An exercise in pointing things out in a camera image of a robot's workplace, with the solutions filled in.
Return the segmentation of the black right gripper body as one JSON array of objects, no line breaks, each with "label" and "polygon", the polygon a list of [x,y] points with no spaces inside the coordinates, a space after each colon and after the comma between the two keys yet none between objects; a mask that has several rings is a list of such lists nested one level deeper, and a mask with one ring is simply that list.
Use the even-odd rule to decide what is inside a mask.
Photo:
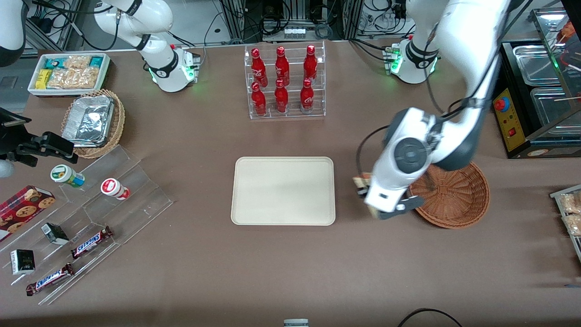
[{"label": "black right gripper body", "polygon": [[29,122],[30,118],[0,109],[0,159],[7,160],[6,153],[16,151],[19,145],[30,140],[25,128],[25,124]]}]

